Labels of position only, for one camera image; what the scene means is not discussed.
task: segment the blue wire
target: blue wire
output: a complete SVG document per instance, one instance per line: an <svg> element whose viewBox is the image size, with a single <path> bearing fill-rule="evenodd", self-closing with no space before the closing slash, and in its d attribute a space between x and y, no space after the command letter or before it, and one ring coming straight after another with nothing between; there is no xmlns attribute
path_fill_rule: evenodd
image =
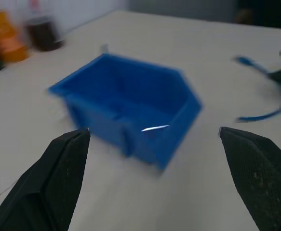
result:
<svg viewBox="0 0 281 231"><path fill-rule="evenodd" d="M250 58L247 58L247 57L244 57L244 56L238 56L238 57L235 58L235 60L238 61L239 63L243 64L243 65L253 67L257 71L266 75L267 77L269 75L268 70L266 70L262 66L258 65L257 63L255 63L254 60L252 60ZM277 86L280 88L280 91L281 91L281 84L277 83ZM258 120L264 120L264 119L268 119L270 117L276 116L279 113L281 113L281 107L274 112L271 112L269 114L262 115L262 116L255 116L255 117L244 117L244 116L242 116L242 117L238 118L238 121L239 122L252 122L252 121L258 121Z"/></svg>

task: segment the blue plastic bin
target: blue plastic bin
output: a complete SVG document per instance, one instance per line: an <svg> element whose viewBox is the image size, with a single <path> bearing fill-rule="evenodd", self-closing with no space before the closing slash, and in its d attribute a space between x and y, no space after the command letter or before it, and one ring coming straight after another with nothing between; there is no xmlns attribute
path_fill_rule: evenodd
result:
<svg viewBox="0 0 281 231"><path fill-rule="evenodd" d="M177 70L102 54L49 88L79 128L165 169L201 110ZM169 125L166 128L142 131Z"/></svg>

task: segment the white table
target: white table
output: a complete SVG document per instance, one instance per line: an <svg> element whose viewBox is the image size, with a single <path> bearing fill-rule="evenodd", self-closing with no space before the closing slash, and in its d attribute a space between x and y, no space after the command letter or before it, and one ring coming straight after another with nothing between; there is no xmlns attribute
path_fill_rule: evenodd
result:
<svg viewBox="0 0 281 231"><path fill-rule="evenodd" d="M0 72L0 193L73 129L45 90L99 55L100 46L182 69L204 109L163 175L92 137L71 231L257 231L233 184L220 126L271 138L281 148L281 115L236 124L281 103L276 86L231 60L248 55L281 67L281 30L115 12L67 35L67 45ZM8 191L0 196L0 203Z"/></svg>

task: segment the table surface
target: table surface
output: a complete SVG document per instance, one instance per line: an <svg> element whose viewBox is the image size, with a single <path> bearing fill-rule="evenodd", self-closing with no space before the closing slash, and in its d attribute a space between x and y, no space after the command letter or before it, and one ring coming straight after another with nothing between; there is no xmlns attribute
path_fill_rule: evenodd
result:
<svg viewBox="0 0 281 231"><path fill-rule="evenodd" d="M278 69L280 29L119 11L75 29L66 40L63 49L33 53L0 72L0 193L52 139L73 129L60 100L46 89L108 43L112 53L183 70L204 108L160 176L93 136L69 230L258 230L233 184L218 131L250 131L281 148L281 115L234 123L238 116L276 109L281 96L273 83L232 60L242 54Z"/></svg>

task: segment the orange bottle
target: orange bottle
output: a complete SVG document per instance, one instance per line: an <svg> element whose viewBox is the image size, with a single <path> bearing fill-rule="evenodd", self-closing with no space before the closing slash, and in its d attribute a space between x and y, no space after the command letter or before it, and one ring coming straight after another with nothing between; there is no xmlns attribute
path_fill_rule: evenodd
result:
<svg viewBox="0 0 281 231"><path fill-rule="evenodd" d="M0 56L5 62L19 62L28 57L19 32L9 22L8 15L0 9Z"/></svg>

